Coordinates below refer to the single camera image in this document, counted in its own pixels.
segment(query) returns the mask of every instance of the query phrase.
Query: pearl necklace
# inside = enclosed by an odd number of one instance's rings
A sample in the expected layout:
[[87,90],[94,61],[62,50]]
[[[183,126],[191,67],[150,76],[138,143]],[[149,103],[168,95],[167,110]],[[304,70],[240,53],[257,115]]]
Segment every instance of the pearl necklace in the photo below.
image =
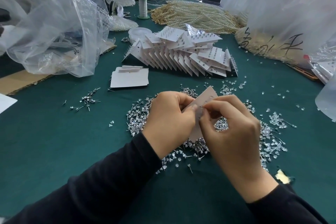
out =
[[161,25],[185,29],[185,24],[216,34],[231,34],[241,28],[236,16],[216,5],[174,0],[151,10],[152,20]]

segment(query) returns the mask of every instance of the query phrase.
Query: table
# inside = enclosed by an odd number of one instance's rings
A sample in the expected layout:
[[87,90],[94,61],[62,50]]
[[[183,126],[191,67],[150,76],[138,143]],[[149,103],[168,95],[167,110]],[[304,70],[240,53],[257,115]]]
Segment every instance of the table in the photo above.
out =
[[[153,32],[162,28],[151,20],[134,18],[137,6],[125,10],[140,27]],[[18,102],[0,114],[0,215],[14,215],[129,142],[126,113],[133,101],[165,90],[179,90],[181,83],[192,89],[199,85],[197,92],[201,93],[204,82],[208,82],[219,94],[222,78],[191,77],[152,68],[147,87],[108,92],[109,77],[121,65],[129,45],[120,41],[125,36],[127,32],[110,33],[118,47],[100,57],[93,76],[53,76],[17,93],[14,98]],[[288,152],[281,152],[268,164],[270,172],[275,174],[280,166],[294,176],[297,194],[327,221],[336,223],[336,126],[315,106],[322,85],[280,61],[246,54],[238,49],[233,35],[224,35],[216,46],[228,47],[234,56],[239,77],[229,80],[237,80],[234,93],[252,102],[257,117],[268,122],[268,115],[275,111],[297,126],[282,130],[280,138],[287,143]],[[10,70],[10,65],[0,65]],[[244,81],[246,85],[239,89]],[[69,109],[78,106],[87,91],[99,87],[95,99],[101,103],[92,105],[90,112]],[[109,128],[112,120],[115,123]],[[187,167],[189,163],[193,174]],[[121,223],[254,223],[243,200],[210,155],[201,161],[183,159],[178,168],[174,164],[153,176]]]

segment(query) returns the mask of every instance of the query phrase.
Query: stack of earring cards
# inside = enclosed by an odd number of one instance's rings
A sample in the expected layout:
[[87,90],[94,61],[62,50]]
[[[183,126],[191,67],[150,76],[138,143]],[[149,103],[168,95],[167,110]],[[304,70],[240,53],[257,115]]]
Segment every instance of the stack of earring cards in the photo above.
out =
[[111,88],[138,87],[148,85],[148,68],[142,66],[117,67],[111,76]]
[[158,69],[180,70],[191,76],[235,72],[237,65],[229,50],[214,47],[221,40],[214,33],[189,35],[185,30],[166,26],[158,33],[145,34],[132,44],[124,55],[136,57],[143,64]]

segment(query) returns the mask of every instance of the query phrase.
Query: left hand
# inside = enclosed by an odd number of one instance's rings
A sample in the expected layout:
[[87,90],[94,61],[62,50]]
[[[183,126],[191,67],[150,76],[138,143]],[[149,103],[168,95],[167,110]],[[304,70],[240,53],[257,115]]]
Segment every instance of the left hand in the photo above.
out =
[[147,122],[142,130],[153,150],[162,159],[185,142],[195,126],[195,99],[175,91],[165,91],[152,101]]

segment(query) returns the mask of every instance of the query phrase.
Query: hand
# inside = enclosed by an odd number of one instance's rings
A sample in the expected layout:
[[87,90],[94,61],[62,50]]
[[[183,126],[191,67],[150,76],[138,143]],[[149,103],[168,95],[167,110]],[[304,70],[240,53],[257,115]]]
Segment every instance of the hand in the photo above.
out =
[[181,110],[194,100],[180,92],[166,91],[152,101],[142,134],[159,158],[167,156],[188,139],[195,126],[197,106],[190,106],[183,113]]
[[[217,132],[211,118],[221,116],[229,128]],[[199,125],[212,156],[246,202],[266,196],[278,185],[260,165],[260,122],[235,95],[205,104]]]

